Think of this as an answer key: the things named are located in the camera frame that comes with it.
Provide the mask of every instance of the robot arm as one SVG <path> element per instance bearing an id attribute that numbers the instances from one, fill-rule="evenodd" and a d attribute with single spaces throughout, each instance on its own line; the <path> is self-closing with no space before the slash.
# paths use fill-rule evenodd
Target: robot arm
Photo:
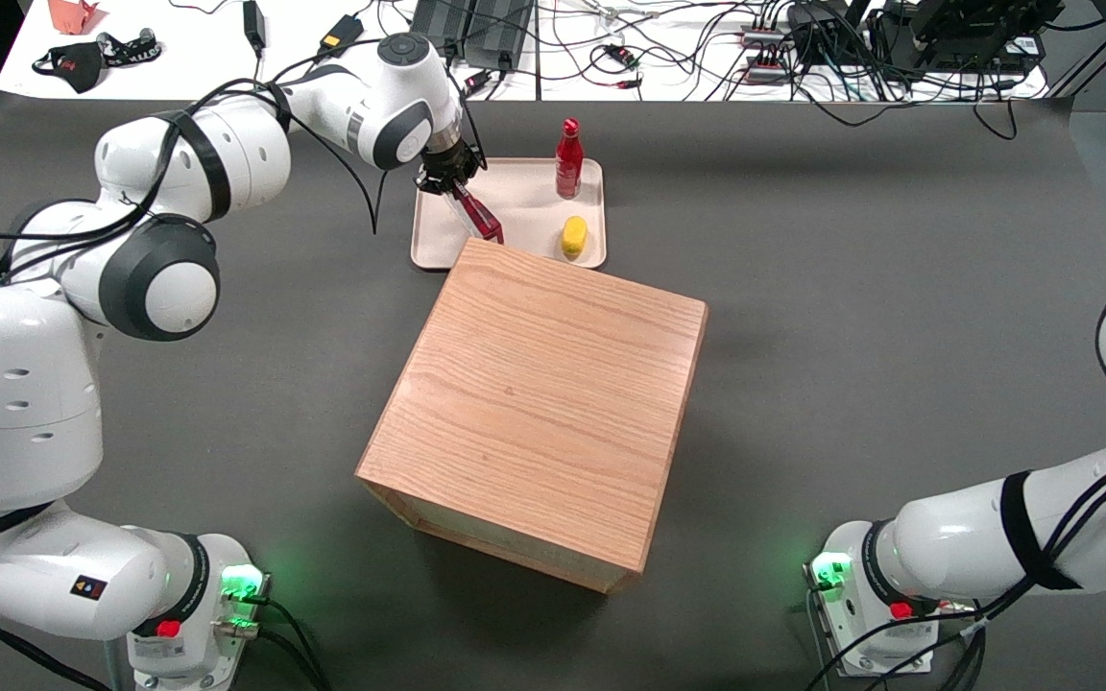
<path id="1" fill-rule="evenodd" d="M 28 517 L 0 531 L 0 617 L 56 636 L 127 636 L 148 688 L 228 688 L 254 607 L 227 594 L 264 585 L 240 543 L 119 527 L 65 506 L 102 460 L 96 359 L 111 329 L 176 341 L 206 326 L 220 274 L 202 223 L 280 193 L 290 121 L 378 169 L 421 156 L 429 192 L 474 175 L 460 96 L 429 43 L 388 36 L 378 62 L 373 87 L 333 62 L 267 100 L 228 92 L 194 113 L 115 127 L 96 147 L 96 200 L 18 217 L 0 281 L 0 520 Z M 98 235 L 114 223 L 122 232 Z"/>
<path id="2" fill-rule="evenodd" d="M 1106 376 L 1106 307 L 1095 341 Z M 894 520 L 835 528 L 807 572 L 835 651 L 855 643 L 842 657 L 843 673 L 872 677 L 916 657 L 938 637 L 938 621 L 918 620 L 952 600 L 1000 598 L 1025 578 L 1035 583 L 1032 594 L 1105 591 L 1106 502 L 1087 499 L 1094 514 L 1056 558 L 1044 555 L 1071 507 L 1105 477 L 1103 449 L 914 500 Z M 908 624 L 884 629 L 902 620 Z M 919 659 L 908 672 L 929 670 L 931 652 Z"/>

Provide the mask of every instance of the red bottle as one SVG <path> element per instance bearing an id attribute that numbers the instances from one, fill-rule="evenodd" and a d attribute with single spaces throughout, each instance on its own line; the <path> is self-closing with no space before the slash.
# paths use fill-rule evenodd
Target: red bottle
<path id="1" fill-rule="evenodd" d="M 556 192 L 563 200 L 574 200 L 583 177 L 583 144 L 578 143 L 578 121 L 562 123 L 562 140 L 556 146 Z"/>

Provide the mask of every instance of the wood grain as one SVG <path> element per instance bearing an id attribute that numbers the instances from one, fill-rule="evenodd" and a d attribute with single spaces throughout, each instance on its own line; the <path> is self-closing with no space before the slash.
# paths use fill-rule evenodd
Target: wood grain
<path id="1" fill-rule="evenodd" d="M 679 294 L 469 241 L 356 477 L 641 573 L 706 320 Z"/>

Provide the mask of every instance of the yellow sponge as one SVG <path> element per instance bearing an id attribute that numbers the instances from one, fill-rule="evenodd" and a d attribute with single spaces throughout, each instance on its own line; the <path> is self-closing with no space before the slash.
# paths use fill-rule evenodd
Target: yellow sponge
<path id="1" fill-rule="evenodd" d="M 583 216 L 571 216 L 562 227 L 562 253 L 574 259 L 587 247 L 587 222 Z"/>

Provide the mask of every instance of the tray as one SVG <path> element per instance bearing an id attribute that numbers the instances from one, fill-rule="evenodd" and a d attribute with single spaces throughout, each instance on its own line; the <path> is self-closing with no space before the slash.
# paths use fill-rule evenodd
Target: tray
<path id="1" fill-rule="evenodd" d="M 601 164 L 583 161 L 578 197 L 563 200 L 553 185 L 553 158 L 489 158 L 489 170 L 479 171 L 469 191 L 501 222 L 505 245 L 541 258 L 578 266 L 605 263 L 605 177 Z M 587 247 L 575 259 L 562 253 L 562 227 L 570 216 L 587 221 Z M 460 255 L 469 231 L 449 205 L 436 193 L 417 192 L 411 224 L 411 263 L 422 270 L 448 270 Z"/>

